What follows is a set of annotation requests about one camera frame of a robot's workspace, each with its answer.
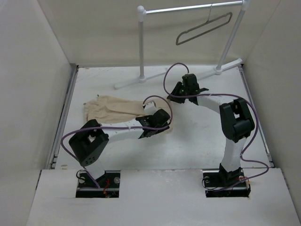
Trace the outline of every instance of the clothes hanger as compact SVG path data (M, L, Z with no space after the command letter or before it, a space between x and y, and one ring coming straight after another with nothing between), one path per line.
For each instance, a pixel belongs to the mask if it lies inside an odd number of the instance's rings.
M186 31L181 32L181 33L178 35L178 37L177 37L177 39L176 39L176 41L175 41L175 44L176 44L177 46L182 45L182 44L184 44L184 43L186 43L186 42L188 42L188 41L191 41L191 40L193 40L193 39L196 39L196 38L198 38L198 37L200 37L200 36L202 36L202 35L204 35L204 34L207 34L207 33L209 33L209 32L212 32L212 31L214 31L214 30L216 30L216 29L218 29L218 28L220 28L220 27L223 27L223 26L227 25L227 24L231 21L231 18L232 18L232 15L233 15L232 12L226 13L226 14L221 15L221 16L215 18L215 19L209 20L209 19L210 19L210 14L211 14L211 9L212 9L212 4L211 4L211 7L210 7L209 16L208 16L207 21L206 21L205 23L203 23L203 24L200 24L200 25L198 25L198 26L195 26L195 27L193 27L193 28L190 28L190 29L188 29L188 30L186 30ZM212 22L214 22L214 21L217 21L217 20L219 20L219 19L222 19L222 18L224 18L224 17L227 17L227 16L229 16L229 15L230 15L230 17L229 17L229 20L228 20L227 22L225 22L225 23L223 23L223 24L221 24L221 25L218 25L218 26L216 26L216 27L214 27L214 28L212 28L212 29L210 29L210 30L208 30L208 31L205 31L205 32L201 33L201 34L198 34L198 35L193 36L193 37L191 37L191 38L189 38L189 39L186 39L186 40L184 40L184 41L180 41L180 42L179 42L179 39L180 39L180 37L181 37L182 35L187 34L187 33L191 32L191 31L194 31L194 30L196 30L196 29L198 29L198 28L200 28L200 27L203 27L203 26L205 26L205 25L207 25L207 24L210 24L210 23L212 23Z

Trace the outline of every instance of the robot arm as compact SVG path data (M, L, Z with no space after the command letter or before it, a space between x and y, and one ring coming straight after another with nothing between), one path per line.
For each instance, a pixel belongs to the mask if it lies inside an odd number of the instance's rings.
M173 96L193 96L201 92L208 93L208 89L199 88L194 74L187 74L182 77L182 80L182 82L177 83L171 93L172 95L168 97L171 101L184 103L185 97L176 98ZM226 147L218 175L215 177L214 183L211 183L214 184L211 187L228 187L237 182L240 176L243 176L240 155L246 143L246 138L250 136L251 131L255 128L246 100L242 98L233 100L224 96L198 96L189 97L188 99L196 105L206 107L220 114L222 131L226 137Z
M78 132L70 138L69 145L80 165L85 167L96 181L105 173L97 160L107 144L125 139L151 137L169 129L169 126L159 130L130 129L132 127L162 128L168 125L169 114L163 109L157 110L154 102L149 102L144 107L144 111L149 115L121 123L99 124L96 120L89 120L82 129L100 126L104 129ZM128 127L129 129L105 129L106 127Z

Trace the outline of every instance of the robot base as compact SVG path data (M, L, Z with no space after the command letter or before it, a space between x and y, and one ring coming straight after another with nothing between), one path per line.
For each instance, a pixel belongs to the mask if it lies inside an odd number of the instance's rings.
M251 186L248 181L242 182L236 186L229 187L221 178L219 169L203 170L202 185L206 189L205 194L207 198L221 198L221 197L249 197ZM244 178L243 170L240 171L239 178Z
M96 180L99 189L87 173L80 173L79 177L76 198L119 198L120 171L106 171Z

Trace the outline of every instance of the garment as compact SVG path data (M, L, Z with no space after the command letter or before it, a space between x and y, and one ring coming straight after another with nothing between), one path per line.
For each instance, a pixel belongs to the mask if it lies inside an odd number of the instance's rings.
M170 113L168 105L161 99L155 98L149 101L156 103L157 109L164 109ZM85 119L86 121L96 119L98 123L118 123L130 121L138 116L144 116L142 101L125 100L111 96L98 96L97 100L91 100L85 103Z

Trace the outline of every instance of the white floor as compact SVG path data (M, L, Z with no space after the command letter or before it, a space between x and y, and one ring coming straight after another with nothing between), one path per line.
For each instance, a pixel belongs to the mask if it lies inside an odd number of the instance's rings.
M145 67L146 74L163 72L167 66ZM191 73L201 73L211 66L190 65ZM171 70L167 78L167 89L172 91L177 81L186 73L182 66ZM110 95L131 100L144 100L149 95L166 97L163 91L163 76L115 90L118 81L135 78L138 67L80 68L64 134L79 129L85 124L84 103L96 95ZM206 87L213 93L231 93L248 99L238 68L233 68L219 76L200 80L200 87ZM218 168L225 147L218 114L196 106L189 101L185 104L172 103L174 111L174 130L171 134L157 135L139 140L124 140L108 145L100 161L105 170L121 169L210 169ZM269 163L265 146L260 135L245 153L246 159ZM262 167L256 163L242 162L242 166ZM79 163L73 160L62 148L59 151L56 169L75 169Z
M198 169L122 170L119 198L75 198L75 173L42 171L27 226L300 225L280 169L252 179L250 198L206 198Z

